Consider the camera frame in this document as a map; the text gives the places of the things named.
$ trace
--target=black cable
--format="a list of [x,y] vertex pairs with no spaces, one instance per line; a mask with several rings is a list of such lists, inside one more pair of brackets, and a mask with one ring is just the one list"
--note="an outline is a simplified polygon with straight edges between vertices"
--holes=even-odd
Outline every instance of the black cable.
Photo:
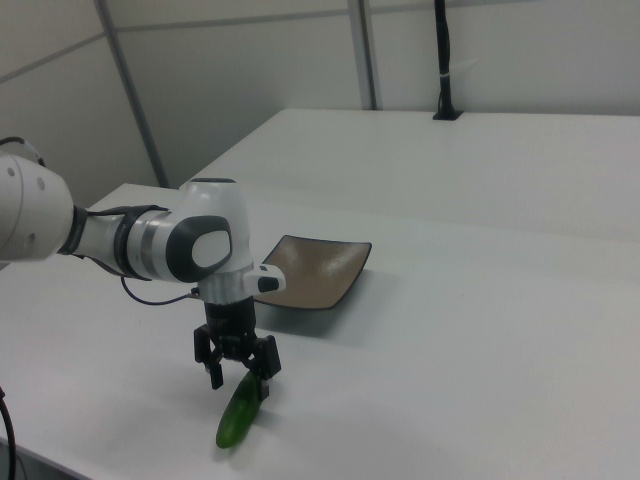
[[142,303],[143,305],[149,305],[151,307],[160,307],[162,305],[170,305],[172,303],[176,303],[176,302],[179,302],[180,300],[185,300],[187,298],[198,298],[200,294],[200,290],[198,290],[197,288],[192,288],[191,293],[187,293],[186,295],[181,295],[180,297],[172,298],[171,300],[165,300],[163,302],[149,302],[147,300],[142,300],[141,298],[137,297],[131,290],[129,290],[125,277],[120,277],[120,282],[122,283],[122,288],[124,288],[124,291],[127,292],[127,295],[133,298],[136,302]]
[[40,154],[38,153],[38,151],[33,148],[33,145],[31,145],[29,142],[27,142],[24,138],[22,137],[5,137],[3,139],[0,139],[0,145],[5,145],[7,143],[19,143],[20,145],[22,145],[23,147],[25,147],[27,150],[29,150],[31,153],[34,153],[37,158],[37,162],[38,165],[42,166],[42,167],[47,167],[44,164],[44,159],[40,156]]
[[9,480],[16,478],[16,437],[13,433],[13,423],[9,415],[9,409],[4,403],[4,391],[0,388],[0,412],[4,420],[4,427],[7,430],[7,441],[9,442]]

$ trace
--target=brown tray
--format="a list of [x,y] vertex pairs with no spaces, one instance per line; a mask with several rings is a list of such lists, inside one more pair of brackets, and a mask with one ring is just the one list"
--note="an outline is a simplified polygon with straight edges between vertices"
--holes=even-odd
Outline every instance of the brown tray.
[[302,310],[335,307],[360,276],[370,243],[335,242],[285,235],[263,263],[280,268],[287,279],[281,292],[256,302]]

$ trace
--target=white robotic arm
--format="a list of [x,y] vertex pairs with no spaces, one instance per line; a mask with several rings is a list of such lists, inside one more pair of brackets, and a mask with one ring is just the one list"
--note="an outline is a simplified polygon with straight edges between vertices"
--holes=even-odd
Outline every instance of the white robotic arm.
[[88,212],[74,206],[64,180],[0,152],[0,261],[53,253],[88,257],[110,273],[141,280],[197,283],[207,324],[195,332],[196,361],[222,385],[220,360],[242,362],[263,380],[280,370],[275,340],[255,335],[253,295],[285,288],[274,266],[254,268],[239,186],[194,179],[172,210],[156,205]]

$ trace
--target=green cucumber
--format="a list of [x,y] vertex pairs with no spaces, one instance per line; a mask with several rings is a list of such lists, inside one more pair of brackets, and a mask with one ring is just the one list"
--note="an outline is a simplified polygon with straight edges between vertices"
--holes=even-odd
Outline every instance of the green cucumber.
[[260,379],[247,372],[220,419],[216,435],[216,445],[219,448],[233,447],[245,437],[262,403],[258,399],[259,388]]

